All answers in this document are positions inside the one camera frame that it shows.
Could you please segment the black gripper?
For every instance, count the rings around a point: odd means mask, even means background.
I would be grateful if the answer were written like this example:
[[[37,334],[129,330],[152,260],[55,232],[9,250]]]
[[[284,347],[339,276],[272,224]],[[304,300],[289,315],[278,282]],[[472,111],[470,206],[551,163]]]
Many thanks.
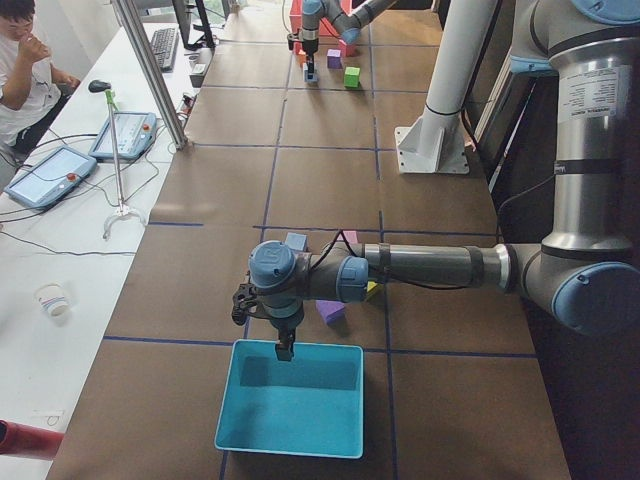
[[[279,361],[291,361],[294,357],[293,343],[295,342],[296,329],[303,321],[303,311],[298,310],[294,314],[283,318],[272,318],[271,325],[278,332],[276,344],[276,357]]]
[[[306,62],[306,67],[307,70],[310,73],[315,72],[315,52],[310,53],[310,52],[305,52],[305,62]]]

